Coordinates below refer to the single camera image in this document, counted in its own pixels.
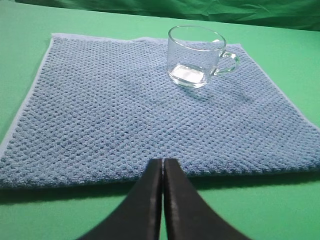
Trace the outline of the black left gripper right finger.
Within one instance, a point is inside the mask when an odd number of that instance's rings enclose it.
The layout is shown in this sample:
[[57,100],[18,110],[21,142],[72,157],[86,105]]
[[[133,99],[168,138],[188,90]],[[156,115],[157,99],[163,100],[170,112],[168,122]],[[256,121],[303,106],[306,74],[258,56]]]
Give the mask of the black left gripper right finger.
[[177,159],[165,159],[163,193],[169,240],[248,240],[202,199]]

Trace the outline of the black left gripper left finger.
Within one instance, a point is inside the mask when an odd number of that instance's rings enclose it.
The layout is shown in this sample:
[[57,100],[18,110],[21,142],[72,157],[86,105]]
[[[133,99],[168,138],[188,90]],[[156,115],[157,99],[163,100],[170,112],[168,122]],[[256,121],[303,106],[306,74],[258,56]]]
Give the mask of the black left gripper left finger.
[[162,215],[161,159],[151,159],[121,204],[80,240],[158,240]]

